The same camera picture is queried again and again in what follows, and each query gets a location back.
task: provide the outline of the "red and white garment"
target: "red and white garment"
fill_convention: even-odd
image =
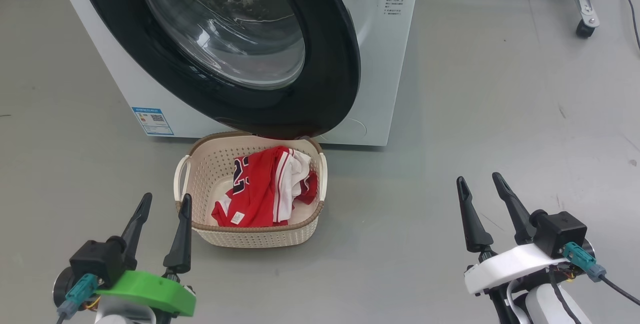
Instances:
[[[215,202],[211,216],[221,227],[286,225],[294,199],[310,204],[318,191],[310,161],[284,146],[236,158],[233,188]]]

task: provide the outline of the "gray floor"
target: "gray floor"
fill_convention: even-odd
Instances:
[[[640,53],[626,1],[594,2],[601,28],[580,40],[573,0],[417,0],[389,146],[327,151],[326,210],[302,246],[220,249],[194,235],[183,283],[198,308],[176,322],[496,323],[464,288],[475,256],[454,184],[466,177],[505,251],[514,231],[493,171],[531,211],[585,222],[610,278],[640,295]],[[0,0],[0,43],[0,313],[49,323],[66,260],[119,234],[144,192],[139,269],[162,272],[190,142],[143,135],[68,0]],[[594,323],[638,322],[602,284],[565,288]]]

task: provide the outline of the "laundry basket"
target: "laundry basket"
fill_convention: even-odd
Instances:
[[[300,204],[292,212],[288,226],[265,228],[219,227],[211,217],[215,201],[233,187],[234,158],[264,149],[286,146],[311,157],[317,174],[317,194],[311,204]],[[176,208],[185,193],[192,198],[193,230],[213,245],[233,248],[286,247],[306,242],[316,230],[327,192],[327,160],[315,140],[272,140],[242,132],[218,133],[204,137],[178,164],[173,179]]]

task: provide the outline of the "white washing machine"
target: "white washing machine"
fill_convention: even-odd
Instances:
[[[416,0],[70,1],[147,135],[387,143]]]

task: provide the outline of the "washing machine door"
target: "washing machine door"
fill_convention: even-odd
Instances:
[[[160,85],[233,128],[322,135],[358,92],[358,42],[342,0],[91,2]]]

